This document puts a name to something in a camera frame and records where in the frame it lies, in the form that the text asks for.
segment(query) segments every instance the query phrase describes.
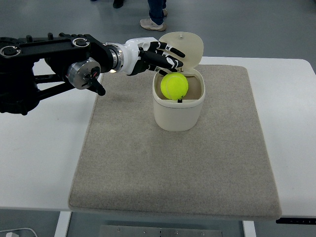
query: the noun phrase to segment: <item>white container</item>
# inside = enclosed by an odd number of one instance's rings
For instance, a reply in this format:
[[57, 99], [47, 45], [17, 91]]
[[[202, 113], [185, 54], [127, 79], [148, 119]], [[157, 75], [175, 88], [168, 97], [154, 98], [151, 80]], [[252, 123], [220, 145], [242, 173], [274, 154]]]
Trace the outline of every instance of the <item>white container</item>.
[[182, 51], [186, 57], [180, 58], [169, 53], [183, 62], [183, 67], [178, 71], [183, 74], [189, 84], [189, 90], [182, 98], [182, 103], [164, 97], [160, 89], [163, 78], [155, 74], [153, 80], [154, 116], [157, 124], [167, 131], [186, 131], [198, 121], [205, 99], [205, 86], [202, 75], [194, 69], [203, 56], [203, 41], [193, 33], [172, 32], [162, 36], [159, 41], [168, 43]]

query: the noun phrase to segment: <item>tennis ball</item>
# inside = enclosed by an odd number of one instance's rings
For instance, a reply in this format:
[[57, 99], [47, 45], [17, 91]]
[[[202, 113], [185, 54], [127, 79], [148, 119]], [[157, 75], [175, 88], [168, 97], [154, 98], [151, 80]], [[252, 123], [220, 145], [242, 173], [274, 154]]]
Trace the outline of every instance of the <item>tennis ball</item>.
[[170, 100], [180, 100], [189, 89], [188, 80], [181, 73], [165, 75], [160, 84], [163, 95]]

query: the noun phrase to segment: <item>shoe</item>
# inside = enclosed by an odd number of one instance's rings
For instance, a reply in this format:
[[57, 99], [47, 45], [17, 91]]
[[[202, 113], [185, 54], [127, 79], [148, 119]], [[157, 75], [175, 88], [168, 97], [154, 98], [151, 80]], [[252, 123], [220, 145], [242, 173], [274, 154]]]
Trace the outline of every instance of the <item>shoe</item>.
[[120, 8], [124, 5], [124, 0], [114, 0], [113, 7], [114, 8]]
[[167, 29], [167, 26], [165, 23], [162, 23], [161, 25], [157, 25], [150, 18], [140, 20], [140, 26], [146, 30], [153, 30], [153, 31], [165, 31], [165, 29]]
[[163, 16], [167, 16], [168, 15], [168, 11], [167, 11], [167, 9], [165, 8], [165, 9], [163, 9], [162, 10], [163, 11]]

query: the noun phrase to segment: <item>person's leg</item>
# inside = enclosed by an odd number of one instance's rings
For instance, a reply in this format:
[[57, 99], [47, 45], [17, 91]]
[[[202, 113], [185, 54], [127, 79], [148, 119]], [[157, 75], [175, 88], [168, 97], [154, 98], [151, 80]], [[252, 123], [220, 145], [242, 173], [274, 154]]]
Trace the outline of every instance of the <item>person's leg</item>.
[[168, 11], [166, 9], [166, 2], [167, 2], [167, 0], [163, 0], [163, 4], [162, 4], [163, 16], [167, 16], [168, 15]]
[[148, 0], [149, 16], [157, 25], [163, 23], [163, 0]]
[[163, 3], [162, 3], [162, 8], [163, 8], [163, 9], [166, 8], [166, 2], [167, 2], [167, 0], [163, 0]]

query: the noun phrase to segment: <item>container lid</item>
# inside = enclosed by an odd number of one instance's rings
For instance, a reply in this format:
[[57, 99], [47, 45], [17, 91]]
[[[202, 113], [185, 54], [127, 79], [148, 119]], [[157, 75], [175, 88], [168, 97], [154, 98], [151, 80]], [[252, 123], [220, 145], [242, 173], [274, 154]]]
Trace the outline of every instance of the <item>container lid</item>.
[[183, 62], [184, 69], [194, 68], [202, 59], [204, 50], [203, 41], [193, 33], [171, 32], [163, 35], [159, 41], [171, 45], [186, 55], [184, 58], [181, 58], [172, 52], [168, 52], [171, 56]]

